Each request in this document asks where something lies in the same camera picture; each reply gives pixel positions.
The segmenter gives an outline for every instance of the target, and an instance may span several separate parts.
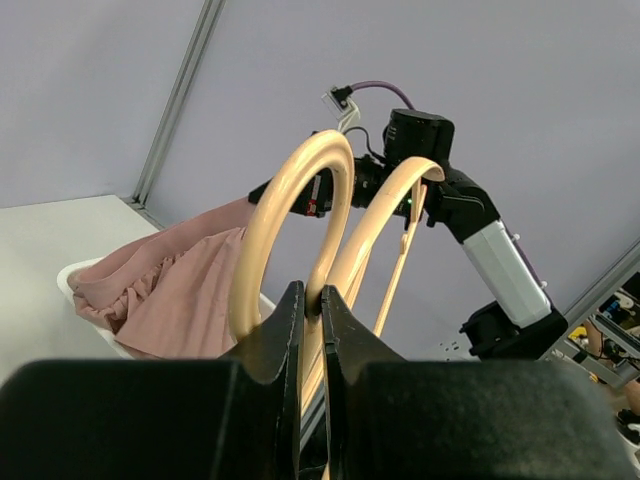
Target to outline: pink fabric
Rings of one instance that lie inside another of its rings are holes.
[[[137,357],[218,357],[233,346],[227,297],[254,209],[236,200],[74,273],[76,312]]]

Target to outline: cable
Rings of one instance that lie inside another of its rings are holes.
[[[591,320],[592,318],[595,318],[595,315],[592,315],[589,318],[589,322],[591,322],[591,325],[593,326],[593,329],[598,332],[600,334],[600,354],[596,357],[596,360],[611,360],[609,357],[607,357],[604,354],[604,334],[594,325],[593,321]]]
[[[365,88],[386,88],[387,90],[392,91],[398,97],[400,97],[400,99],[404,102],[408,109],[415,110],[415,107],[413,106],[413,103],[411,103],[411,100],[409,100],[409,97],[407,97],[402,90],[400,90],[392,83],[383,82],[381,80],[368,80],[366,82],[354,83],[353,85],[350,85],[350,87],[354,92],[356,90],[362,90]]]
[[[342,132],[342,134],[343,134],[343,135],[346,135],[347,133],[352,132],[352,131],[354,131],[354,130],[359,130],[359,131],[361,131],[361,132],[364,132],[364,134],[365,134],[365,135],[366,135],[366,137],[367,137],[367,150],[369,151],[369,153],[371,154],[371,156],[372,156],[373,158],[375,158],[376,160],[378,160],[378,161],[380,161],[380,162],[384,163],[384,162],[385,162],[385,158],[384,158],[382,155],[380,155],[379,153],[376,153],[376,152],[374,152],[374,151],[372,150],[372,148],[371,148],[371,144],[369,143],[369,132],[367,131],[367,129],[366,129],[366,128],[364,128],[364,127],[359,127],[359,126],[349,127],[349,128],[347,128],[344,132]]]

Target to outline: hanger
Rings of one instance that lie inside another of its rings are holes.
[[[343,295],[346,305],[352,308],[364,278],[373,244],[406,193],[411,191],[409,226],[401,237],[398,259],[373,327],[373,333],[377,337],[380,336],[384,328],[400,275],[420,221],[420,213],[427,193],[427,186],[422,184],[423,178],[441,182],[444,180],[444,172],[438,164],[422,157],[410,157],[396,167],[371,201],[327,277],[326,284],[335,286],[338,292]],[[309,368],[309,373],[303,376],[306,378],[305,386],[307,386],[306,389],[303,389],[301,398],[303,412],[311,403],[323,378],[322,336],[319,332],[320,329],[317,330],[318,333],[315,335],[305,332],[303,358],[307,358],[312,365]]]
[[[310,274],[305,295],[307,321],[303,350],[302,413],[308,408],[322,381],[322,332],[318,315],[323,286],[336,285],[338,291],[345,296],[347,304],[353,305],[373,243],[394,209],[407,191],[411,190],[412,210],[409,228],[402,237],[396,268],[374,327],[374,332],[379,335],[422,211],[426,196],[426,186],[422,185],[422,178],[444,180],[444,172],[435,162],[420,157],[405,160],[392,172],[376,194],[334,265],[353,195],[353,153],[346,137],[334,130],[317,133],[307,139],[269,182],[247,227],[229,294],[229,325],[237,341],[242,340],[252,329],[260,325],[260,285],[269,253],[287,213],[307,183],[325,168],[330,168],[333,174],[333,207],[327,234]]]

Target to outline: gray wall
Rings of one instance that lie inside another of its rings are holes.
[[[0,2],[0,208],[131,195],[202,4]]]
[[[564,309],[640,237],[640,9],[610,0],[232,0],[196,79],[150,210],[175,222],[245,195],[312,130],[320,95],[383,79],[457,127],[452,162],[492,195]],[[380,132],[398,101],[359,93]],[[355,150],[362,151],[354,137]],[[351,224],[360,217],[354,211]],[[291,217],[264,291],[306,279],[325,228]],[[401,221],[388,225],[356,312],[386,288]],[[411,252],[385,339],[410,356],[492,300],[444,227]]]

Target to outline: white table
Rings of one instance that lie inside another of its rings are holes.
[[[115,196],[0,210],[0,384],[42,358],[118,358],[56,285],[72,263],[157,231]]]

